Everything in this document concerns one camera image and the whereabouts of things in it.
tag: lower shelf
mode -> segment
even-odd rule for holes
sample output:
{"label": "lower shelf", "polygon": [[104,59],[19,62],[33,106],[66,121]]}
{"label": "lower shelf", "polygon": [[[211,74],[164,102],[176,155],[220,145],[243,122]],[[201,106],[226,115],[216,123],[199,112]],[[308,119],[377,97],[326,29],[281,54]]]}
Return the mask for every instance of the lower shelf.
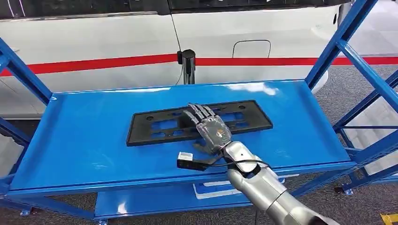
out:
{"label": "lower shelf", "polygon": [[207,210],[251,205],[243,194],[197,199],[192,184],[99,192],[95,218]]}
{"label": "lower shelf", "polygon": [[375,181],[373,183],[374,184],[380,184],[380,183],[388,183],[388,182],[398,182],[398,173],[396,173],[396,174],[394,174],[392,176],[380,179],[380,180]]}

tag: blue metal shelf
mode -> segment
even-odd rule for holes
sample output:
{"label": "blue metal shelf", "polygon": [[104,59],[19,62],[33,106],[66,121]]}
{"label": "blue metal shelf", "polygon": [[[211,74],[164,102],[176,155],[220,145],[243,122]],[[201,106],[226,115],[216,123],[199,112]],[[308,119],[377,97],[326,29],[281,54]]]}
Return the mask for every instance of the blue metal shelf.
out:
{"label": "blue metal shelf", "polygon": [[225,180],[225,168],[176,167],[182,150],[208,157],[194,141],[127,147],[125,139],[137,112],[247,99],[257,101],[274,127],[233,138],[282,175],[355,165],[301,80],[54,93],[8,195]]}
{"label": "blue metal shelf", "polygon": [[[0,197],[12,204],[88,220],[249,205],[242,195],[196,199],[192,183],[225,180],[226,174],[225,168],[210,168],[205,172],[177,169],[176,157],[182,150],[195,152],[197,158],[207,157],[192,147],[193,141],[126,147],[134,113],[186,106],[188,102],[256,100],[274,127],[234,135],[234,140],[243,142],[267,161],[278,175],[325,172],[293,191],[295,196],[344,175],[353,178],[354,171],[398,148],[398,130],[361,151],[353,148],[344,133],[345,125],[379,96],[398,112],[398,95],[392,88],[398,83],[398,72],[385,82],[348,44],[376,2],[354,3],[305,81],[52,93],[0,39],[0,70],[7,68],[48,105],[31,140],[0,120],[0,128],[28,146],[15,174],[0,180],[0,195],[3,194]],[[375,91],[332,127],[311,89],[340,52],[353,62]],[[342,135],[349,148],[343,148],[335,132]],[[396,170],[398,165],[353,180],[345,187],[395,179],[389,176]],[[99,192],[95,213],[45,197],[87,192]],[[157,201],[148,201],[145,196]]]}
{"label": "blue metal shelf", "polygon": [[96,219],[251,205],[243,194],[197,199],[192,184],[99,192]]}

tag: car door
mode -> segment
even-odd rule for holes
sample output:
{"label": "car door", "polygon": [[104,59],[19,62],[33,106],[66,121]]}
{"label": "car door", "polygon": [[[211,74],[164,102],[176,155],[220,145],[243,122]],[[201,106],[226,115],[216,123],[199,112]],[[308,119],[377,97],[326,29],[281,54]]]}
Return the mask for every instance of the car door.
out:
{"label": "car door", "polygon": [[312,66],[284,65],[283,58],[317,58],[337,29],[339,4],[346,1],[324,7],[299,0],[170,2],[181,48],[194,50],[198,58],[282,58],[279,65],[198,66],[197,83],[213,83],[306,77]]}

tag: silver robotic arm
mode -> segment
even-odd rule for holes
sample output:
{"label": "silver robotic arm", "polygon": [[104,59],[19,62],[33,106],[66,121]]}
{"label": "silver robotic arm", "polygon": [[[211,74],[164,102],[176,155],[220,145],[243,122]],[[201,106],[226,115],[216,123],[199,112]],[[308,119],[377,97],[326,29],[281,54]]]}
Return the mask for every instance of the silver robotic arm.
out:
{"label": "silver robotic arm", "polygon": [[[256,159],[241,142],[231,142],[225,154],[234,161]],[[260,169],[251,178],[243,174]],[[228,179],[258,209],[265,211],[277,225],[337,225],[334,220],[309,209],[286,191],[278,176],[268,167],[253,162],[237,163],[237,168],[228,169]]]}
{"label": "silver robotic arm", "polygon": [[203,150],[210,155],[218,154],[230,162],[228,179],[231,184],[258,209],[265,211],[277,225],[338,225],[290,195],[268,165],[260,163],[261,159],[243,143],[232,141],[227,125],[209,107],[188,105],[194,113],[184,113],[196,124],[205,139],[207,145]]}

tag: gray carpet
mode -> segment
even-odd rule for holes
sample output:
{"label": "gray carpet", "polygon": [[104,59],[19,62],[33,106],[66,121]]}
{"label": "gray carpet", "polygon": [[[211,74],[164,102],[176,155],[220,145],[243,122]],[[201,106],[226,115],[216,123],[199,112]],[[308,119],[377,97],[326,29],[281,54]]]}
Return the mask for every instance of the gray carpet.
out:
{"label": "gray carpet", "polygon": [[[377,66],[376,71],[384,78],[388,77],[398,66]],[[316,98],[331,123],[336,122],[355,104],[361,101],[373,88],[352,66],[338,66],[329,69],[329,80],[316,94]],[[35,124],[18,126],[28,127],[34,131]],[[286,186],[294,190],[316,174],[288,179]],[[319,213],[335,219],[344,225],[380,225],[383,224],[380,213],[398,213],[398,183],[378,184],[354,190],[354,195],[345,196],[333,191],[336,184],[327,185],[300,200]],[[57,199],[84,209],[93,209],[95,195],[58,196]],[[254,224],[253,207],[202,210],[195,212],[158,214],[151,216],[126,217],[110,220],[110,225],[250,225]],[[51,212],[41,211],[28,217],[20,217],[16,210],[0,209],[0,225],[90,225],[88,221],[75,219]],[[266,215],[259,214],[258,224],[268,225],[272,222]]]}

